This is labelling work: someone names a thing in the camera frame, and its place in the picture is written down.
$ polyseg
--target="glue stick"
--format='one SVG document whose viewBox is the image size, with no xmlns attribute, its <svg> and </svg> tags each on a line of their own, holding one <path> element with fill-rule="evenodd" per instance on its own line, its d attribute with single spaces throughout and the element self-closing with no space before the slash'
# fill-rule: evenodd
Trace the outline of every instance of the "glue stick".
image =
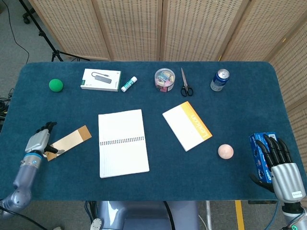
<svg viewBox="0 0 307 230">
<path fill-rule="evenodd" d="M 123 87 L 121 87 L 121 90 L 125 92 L 127 89 L 130 88 L 131 85 L 133 85 L 138 79 L 136 77 L 132 77 Z"/>
</svg>

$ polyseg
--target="foam ball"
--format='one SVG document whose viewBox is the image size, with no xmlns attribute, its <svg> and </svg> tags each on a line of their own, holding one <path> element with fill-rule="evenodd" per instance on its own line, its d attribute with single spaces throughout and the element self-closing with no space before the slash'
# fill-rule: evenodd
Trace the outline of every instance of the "foam ball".
<svg viewBox="0 0 307 230">
<path fill-rule="evenodd" d="M 49 88 L 53 92 L 60 92 L 63 89 L 63 82 L 59 79 L 52 79 L 49 82 Z"/>
<path fill-rule="evenodd" d="M 232 158 L 232 156 L 234 155 L 233 148 L 227 144 L 221 145 L 217 152 L 219 153 L 219 156 L 223 159 Z"/>
</svg>

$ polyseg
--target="cardboard box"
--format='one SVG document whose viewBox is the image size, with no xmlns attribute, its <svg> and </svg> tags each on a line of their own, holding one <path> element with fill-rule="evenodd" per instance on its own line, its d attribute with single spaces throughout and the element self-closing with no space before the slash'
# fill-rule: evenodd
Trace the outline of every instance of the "cardboard box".
<svg viewBox="0 0 307 230">
<path fill-rule="evenodd" d="M 85 69 L 81 88 L 86 90 L 118 91 L 120 71 L 104 69 Z"/>
<path fill-rule="evenodd" d="M 269 137 L 273 137 L 275 140 L 277 139 L 275 132 L 266 132 L 266 133 L 254 133 L 253 135 L 249 137 L 249 141 L 250 141 L 251 149 L 253 151 L 254 161 L 256 164 L 257 174 L 258 174 L 259 179 L 262 182 L 272 183 L 271 172 L 264 159 L 263 152 L 260 149 L 260 147 L 256 144 L 256 140 L 260 140 L 265 145 L 267 150 L 269 150 L 268 144 L 263 138 L 263 134 L 267 134 Z"/>
</svg>

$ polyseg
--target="green ball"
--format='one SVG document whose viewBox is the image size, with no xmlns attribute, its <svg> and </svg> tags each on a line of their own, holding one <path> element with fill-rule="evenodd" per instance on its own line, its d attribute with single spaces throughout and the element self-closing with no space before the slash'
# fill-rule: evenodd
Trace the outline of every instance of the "green ball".
<svg viewBox="0 0 307 230">
<path fill-rule="evenodd" d="M 63 82 L 59 79 L 52 79 L 49 82 L 49 88 L 53 92 L 60 92 L 63 89 Z"/>
</svg>

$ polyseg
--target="scissors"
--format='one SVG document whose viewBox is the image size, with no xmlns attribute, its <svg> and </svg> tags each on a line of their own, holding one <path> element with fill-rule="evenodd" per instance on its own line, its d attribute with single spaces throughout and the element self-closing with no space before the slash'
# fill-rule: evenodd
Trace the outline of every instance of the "scissors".
<svg viewBox="0 0 307 230">
<path fill-rule="evenodd" d="M 193 95 L 193 89 L 188 86 L 186 76 L 184 75 L 183 69 L 181 68 L 182 73 L 182 79 L 183 79 L 183 86 L 181 88 L 181 95 L 186 96 L 192 96 Z"/>
</svg>

